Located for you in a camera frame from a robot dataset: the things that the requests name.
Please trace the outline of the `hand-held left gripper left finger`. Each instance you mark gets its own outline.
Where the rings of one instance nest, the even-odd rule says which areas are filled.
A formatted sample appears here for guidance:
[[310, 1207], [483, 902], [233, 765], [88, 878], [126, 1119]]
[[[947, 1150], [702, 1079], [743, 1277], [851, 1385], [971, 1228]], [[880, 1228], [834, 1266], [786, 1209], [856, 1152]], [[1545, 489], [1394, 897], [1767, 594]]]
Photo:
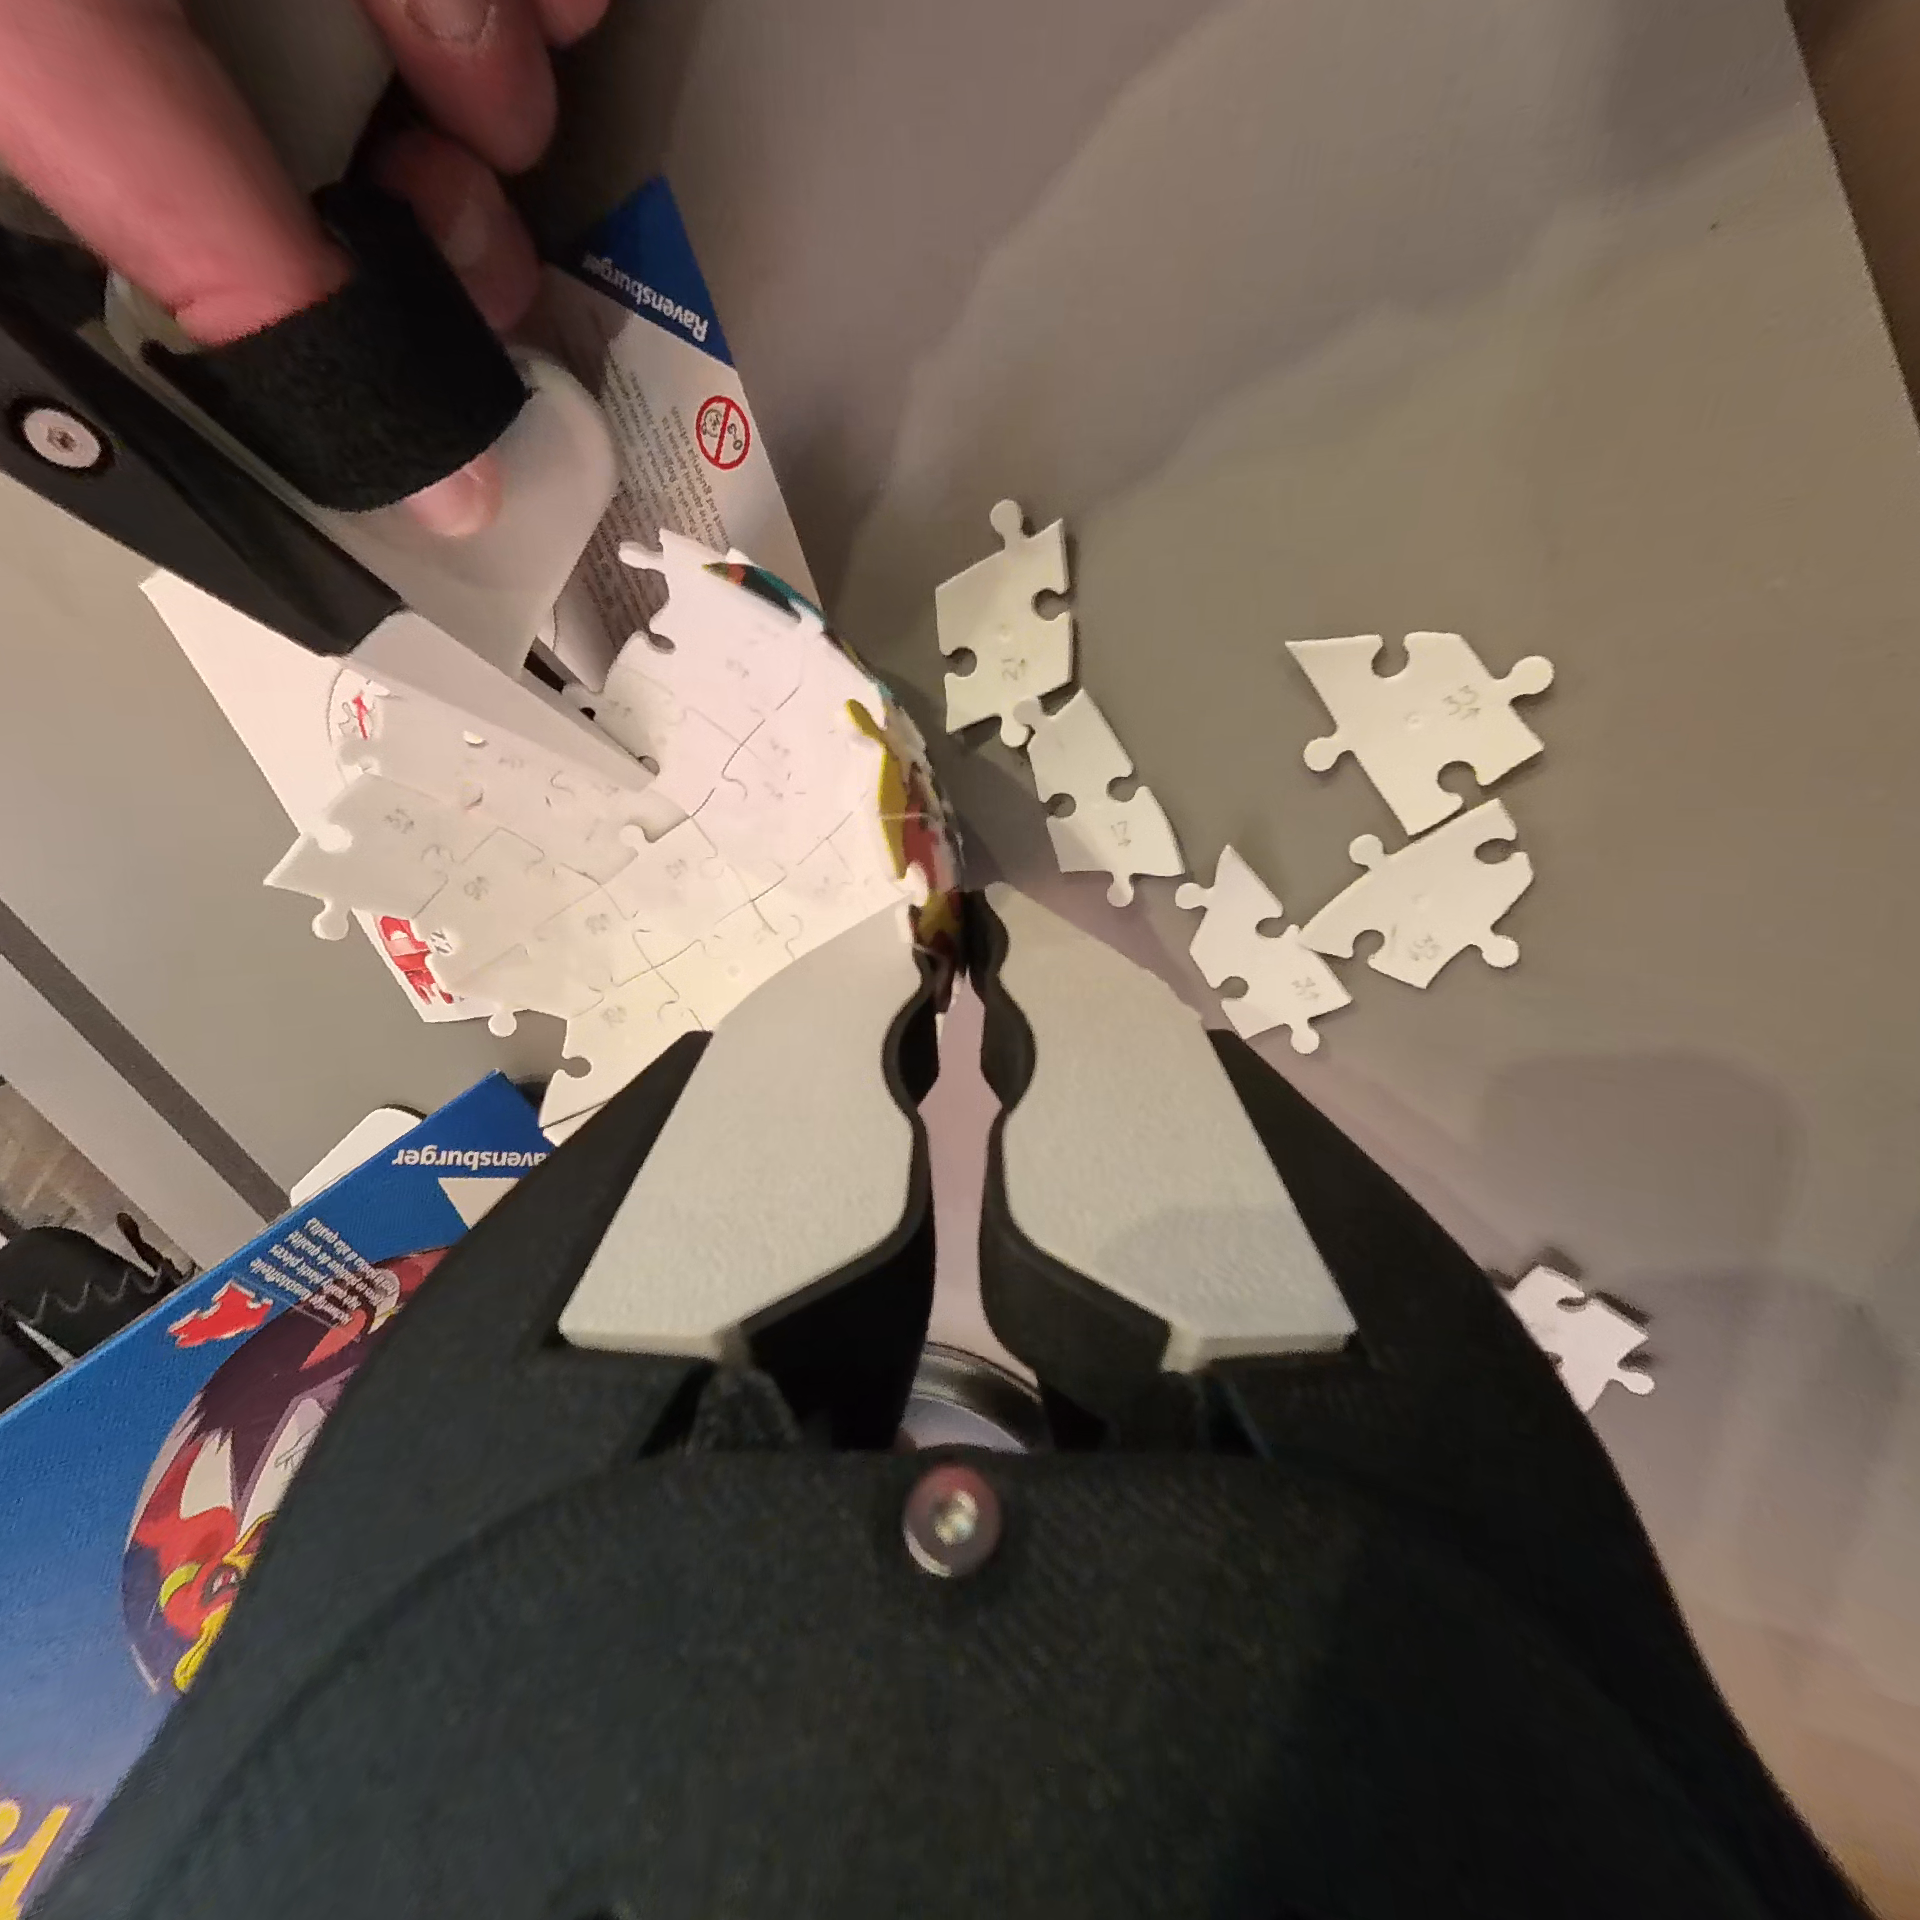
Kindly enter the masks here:
[[561, 1385], [605, 1389], [629, 1447], [723, 1380], [814, 1444], [899, 1447], [938, 1269], [935, 988], [905, 919], [865, 919], [709, 1037], [561, 1309]]

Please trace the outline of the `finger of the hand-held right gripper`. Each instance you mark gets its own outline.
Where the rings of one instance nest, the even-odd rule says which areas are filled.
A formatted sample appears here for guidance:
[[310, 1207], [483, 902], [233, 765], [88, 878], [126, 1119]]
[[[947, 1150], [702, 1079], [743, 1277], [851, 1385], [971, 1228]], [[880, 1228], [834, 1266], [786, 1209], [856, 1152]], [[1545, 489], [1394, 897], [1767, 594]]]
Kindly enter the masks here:
[[657, 782], [559, 692], [488, 662], [409, 607], [389, 612], [353, 647], [353, 668], [394, 695], [448, 708], [493, 749], [528, 751], [627, 790]]

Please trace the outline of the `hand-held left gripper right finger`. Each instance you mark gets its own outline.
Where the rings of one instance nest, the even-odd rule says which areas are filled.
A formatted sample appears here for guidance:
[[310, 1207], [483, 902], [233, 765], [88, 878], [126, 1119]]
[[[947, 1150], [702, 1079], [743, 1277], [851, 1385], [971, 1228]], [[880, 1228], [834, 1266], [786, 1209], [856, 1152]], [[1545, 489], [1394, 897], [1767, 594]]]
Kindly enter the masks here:
[[1223, 1369], [1354, 1344], [1214, 1037], [1160, 974], [995, 882], [971, 983], [997, 1100], [979, 1290], [1059, 1431], [1193, 1447]]

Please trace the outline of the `partly built white puzzle ball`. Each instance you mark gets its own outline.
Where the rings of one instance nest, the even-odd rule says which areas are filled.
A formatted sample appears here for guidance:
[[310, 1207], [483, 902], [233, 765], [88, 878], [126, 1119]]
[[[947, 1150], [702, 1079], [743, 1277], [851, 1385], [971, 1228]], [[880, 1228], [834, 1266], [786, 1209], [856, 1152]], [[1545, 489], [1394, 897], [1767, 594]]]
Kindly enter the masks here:
[[950, 961], [958, 878], [921, 733], [806, 594], [663, 528], [657, 606], [601, 687], [510, 714], [344, 674], [336, 792], [271, 868], [314, 933], [400, 933], [424, 996], [566, 1023], [543, 1094], [577, 1133], [673, 1040], [880, 916]]

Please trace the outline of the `group of loose puzzle pieces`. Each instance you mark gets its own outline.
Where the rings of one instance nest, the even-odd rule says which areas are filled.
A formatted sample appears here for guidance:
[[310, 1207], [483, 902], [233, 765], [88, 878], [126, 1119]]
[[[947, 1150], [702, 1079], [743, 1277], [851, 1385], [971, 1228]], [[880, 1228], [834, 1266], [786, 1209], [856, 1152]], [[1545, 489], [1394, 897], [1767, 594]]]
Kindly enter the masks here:
[[1405, 665], [1387, 674], [1382, 636], [1291, 639], [1288, 654], [1331, 721], [1306, 742], [1306, 765], [1325, 774], [1354, 759], [1405, 841], [1386, 847], [1358, 837], [1355, 878], [1306, 925], [1267, 933], [1282, 902], [1234, 847], [1222, 850], [1213, 879], [1195, 882], [1150, 789], [1114, 794], [1134, 760], [1094, 696], [1078, 689], [1046, 708], [1074, 678], [1073, 617], [1041, 610], [1046, 594], [1071, 584], [1066, 528], [1029, 533], [1015, 500], [993, 506], [993, 528], [1000, 548], [934, 594], [943, 650], [971, 655], [969, 669], [947, 674], [947, 729], [995, 721], [1025, 749], [1041, 797], [1073, 804], [1047, 815], [1063, 873], [1105, 874], [1114, 904], [1134, 900], [1139, 878], [1179, 882], [1177, 904], [1201, 916], [1191, 961], [1210, 988], [1242, 984], [1222, 1005], [1232, 1037], [1286, 1033], [1299, 1054], [1318, 1050], [1318, 1025], [1354, 998], [1331, 964], [1354, 960], [1368, 940], [1377, 943], [1368, 966], [1418, 991], [1466, 953], [1488, 968], [1518, 964], [1521, 943], [1503, 920], [1531, 885], [1521, 830], [1499, 799], [1466, 807], [1442, 772], [1466, 770], [1488, 789], [1543, 751], [1515, 703], [1547, 692], [1547, 657], [1495, 672], [1459, 632], [1411, 630]]

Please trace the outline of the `blue cardboard puzzle box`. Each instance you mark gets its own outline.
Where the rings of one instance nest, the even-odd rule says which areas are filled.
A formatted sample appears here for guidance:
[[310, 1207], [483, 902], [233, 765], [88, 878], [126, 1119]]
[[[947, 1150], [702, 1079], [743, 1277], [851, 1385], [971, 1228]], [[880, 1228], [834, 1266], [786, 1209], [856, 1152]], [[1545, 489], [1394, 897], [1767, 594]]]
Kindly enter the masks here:
[[347, 1382], [550, 1148], [494, 1072], [6, 1413], [6, 1914], [200, 1678]]

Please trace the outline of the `person's right hand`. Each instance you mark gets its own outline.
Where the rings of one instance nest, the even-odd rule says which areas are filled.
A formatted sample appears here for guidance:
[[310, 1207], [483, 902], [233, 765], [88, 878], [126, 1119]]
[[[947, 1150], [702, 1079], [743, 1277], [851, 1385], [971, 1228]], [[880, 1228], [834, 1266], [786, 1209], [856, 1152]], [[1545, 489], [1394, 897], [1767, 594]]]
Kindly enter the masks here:
[[489, 528], [522, 397], [494, 336], [541, 288], [505, 178], [561, 119], [607, 2], [360, 5], [408, 93], [363, 167], [303, 189], [184, 5], [6, 2], [6, 169], [193, 352], [160, 360], [333, 511]]

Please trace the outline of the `silver round stand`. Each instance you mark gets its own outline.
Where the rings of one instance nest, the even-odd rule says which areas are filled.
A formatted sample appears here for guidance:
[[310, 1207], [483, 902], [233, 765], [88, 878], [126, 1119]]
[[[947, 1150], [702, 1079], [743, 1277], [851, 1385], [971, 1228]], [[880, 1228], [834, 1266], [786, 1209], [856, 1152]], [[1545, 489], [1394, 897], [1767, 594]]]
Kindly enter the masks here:
[[1034, 1382], [941, 1338], [921, 1348], [902, 1434], [917, 1450], [1053, 1447], [1047, 1409]]

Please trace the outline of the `folded paper instruction sheet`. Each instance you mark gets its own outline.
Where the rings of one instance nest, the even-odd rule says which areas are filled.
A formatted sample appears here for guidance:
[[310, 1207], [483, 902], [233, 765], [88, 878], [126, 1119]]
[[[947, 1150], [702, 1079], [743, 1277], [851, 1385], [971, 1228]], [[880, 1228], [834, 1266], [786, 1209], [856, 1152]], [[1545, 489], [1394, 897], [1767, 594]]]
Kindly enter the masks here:
[[[518, 352], [577, 377], [607, 416], [616, 492], [566, 594], [525, 662], [496, 668], [561, 696], [601, 687], [617, 649], [657, 606], [654, 578], [617, 560], [624, 541], [667, 528], [746, 552], [810, 599], [811, 581], [753, 406], [671, 188], [638, 188], [562, 253], [535, 309], [535, 348]], [[247, 740], [295, 830], [336, 792], [334, 696], [350, 662], [312, 655], [175, 574], [145, 584], [154, 610]], [[421, 1018], [473, 1022], [425, 998], [400, 933], [360, 927], [386, 953]]]

